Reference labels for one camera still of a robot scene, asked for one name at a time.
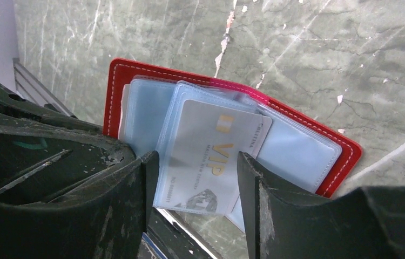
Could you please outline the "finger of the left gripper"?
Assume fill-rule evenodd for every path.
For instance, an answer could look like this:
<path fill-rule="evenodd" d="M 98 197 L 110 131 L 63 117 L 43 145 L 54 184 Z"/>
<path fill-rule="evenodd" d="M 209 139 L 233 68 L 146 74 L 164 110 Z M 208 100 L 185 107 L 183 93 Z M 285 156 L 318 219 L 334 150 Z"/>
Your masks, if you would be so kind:
<path fill-rule="evenodd" d="M 136 159 L 88 122 L 38 106 L 0 84 L 0 202 L 50 200 Z"/>

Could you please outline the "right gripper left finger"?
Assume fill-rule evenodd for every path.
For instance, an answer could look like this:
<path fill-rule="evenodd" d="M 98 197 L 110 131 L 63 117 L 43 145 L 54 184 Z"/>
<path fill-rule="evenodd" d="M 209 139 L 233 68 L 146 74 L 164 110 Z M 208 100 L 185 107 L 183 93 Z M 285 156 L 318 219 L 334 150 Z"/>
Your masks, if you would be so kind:
<path fill-rule="evenodd" d="M 151 151 L 49 203 L 0 203 L 0 258 L 136 258 L 158 171 Z"/>

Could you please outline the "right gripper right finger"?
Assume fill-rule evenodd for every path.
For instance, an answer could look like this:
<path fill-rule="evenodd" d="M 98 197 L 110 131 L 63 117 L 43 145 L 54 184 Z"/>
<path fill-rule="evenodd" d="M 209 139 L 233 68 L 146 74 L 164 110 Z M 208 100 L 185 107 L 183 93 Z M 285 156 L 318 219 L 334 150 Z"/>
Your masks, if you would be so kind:
<path fill-rule="evenodd" d="M 331 200 L 245 152 L 237 173 L 250 258 L 405 258 L 405 186 L 365 186 Z"/>

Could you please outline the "red leather card holder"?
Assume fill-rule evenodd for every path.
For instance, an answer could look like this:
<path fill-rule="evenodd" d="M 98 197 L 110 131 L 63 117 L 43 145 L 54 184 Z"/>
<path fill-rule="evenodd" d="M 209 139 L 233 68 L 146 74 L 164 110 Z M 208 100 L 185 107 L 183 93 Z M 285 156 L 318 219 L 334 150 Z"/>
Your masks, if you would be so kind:
<path fill-rule="evenodd" d="M 189 99 L 271 118 L 272 125 L 258 154 L 250 156 L 313 194 L 330 197 L 362 154 L 354 141 L 249 86 L 116 58 L 109 69 L 103 130 L 128 143 L 137 155 L 151 150 L 159 153 L 154 207 L 163 182 L 160 172 L 164 153 L 158 148 L 170 137 L 179 110 Z M 223 215 L 245 231 L 239 185 L 232 208 L 224 214 L 203 215 Z"/>

